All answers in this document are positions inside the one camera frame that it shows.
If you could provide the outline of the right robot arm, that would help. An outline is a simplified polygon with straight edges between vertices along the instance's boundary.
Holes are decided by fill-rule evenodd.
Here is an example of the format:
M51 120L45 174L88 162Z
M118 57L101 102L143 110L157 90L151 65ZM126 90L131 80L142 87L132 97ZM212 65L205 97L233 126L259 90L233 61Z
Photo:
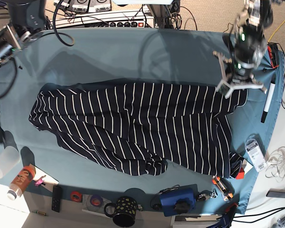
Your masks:
M45 0L6 0L10 21L0 29L0 67L12 62L15 74L0 94L4 98L13 87L18 76L15 55L22 51L26 44L36 40L37 34L44 30L46 24ZM5 143L5 133L0 125L0 144Z

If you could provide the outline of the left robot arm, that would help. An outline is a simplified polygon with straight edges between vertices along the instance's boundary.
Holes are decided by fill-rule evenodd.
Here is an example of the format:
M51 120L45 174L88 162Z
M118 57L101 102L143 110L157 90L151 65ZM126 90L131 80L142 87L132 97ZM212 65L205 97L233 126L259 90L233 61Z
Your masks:
M267 93L264 84L255 79L253 70L259 67L267 50L264 30L273 23L271 4L270 0L245 0L231 32L223 35L230 57L213 51L222 75L216 91L226 99L235 90L259 89Z

